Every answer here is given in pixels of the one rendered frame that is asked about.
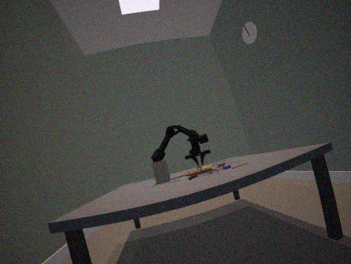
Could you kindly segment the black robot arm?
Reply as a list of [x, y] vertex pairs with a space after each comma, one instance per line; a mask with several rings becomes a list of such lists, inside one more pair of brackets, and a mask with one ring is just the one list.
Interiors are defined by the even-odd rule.
[[[178, 129], [176, 132], [174, 129]], [[155, 150], [153, 155], [151, 156], [151, 160], [155, 163], [163, 161], [163, 158], [165, 156], [164, 150], [167, 147], [170, 138], [173, 137], [174, 135], [177, 135], [179, 132], [182, 132], [185, 135], [188, 135], [190, 138], [188, 138], [187, 141], [191, 142], [191, 146], [196, 146], [200, 144], [203, 144], [205, 142], [209, 142], [207, 134], [204, 135], [199, 135], [195, 130], [189, 130], [186, 129], [180, 125], [172, 125], [169, 126], [166, 131], [165, 131], [165, 137], [159, 147], [159, 149]]]

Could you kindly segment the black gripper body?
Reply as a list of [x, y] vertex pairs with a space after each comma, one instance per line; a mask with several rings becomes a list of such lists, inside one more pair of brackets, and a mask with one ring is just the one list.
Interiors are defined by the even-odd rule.
[[[210, 153], [210, 150], [206, 150], [206, 151], [204, 151], [204, 152], [201, 152], [201, 150], [200, 150], [200, 146], [199, 145], [196, 145], [196, 146], [192, 146], [192, 149], [193, 149], [193, 155], [187, 155], [186, 157], [185, 157], [185, 159], [187, 160], [187, 159], [190, 159], [190, 158], [196, 158], [197, 156], [200, 156], [201, 155], [201, 157], [202, 156], [204, 156], [205, 154], [209, 154]], [[200, 154], [199, 154], [200, 153]], [[197, 155], [196, 155], [197, 154]]]

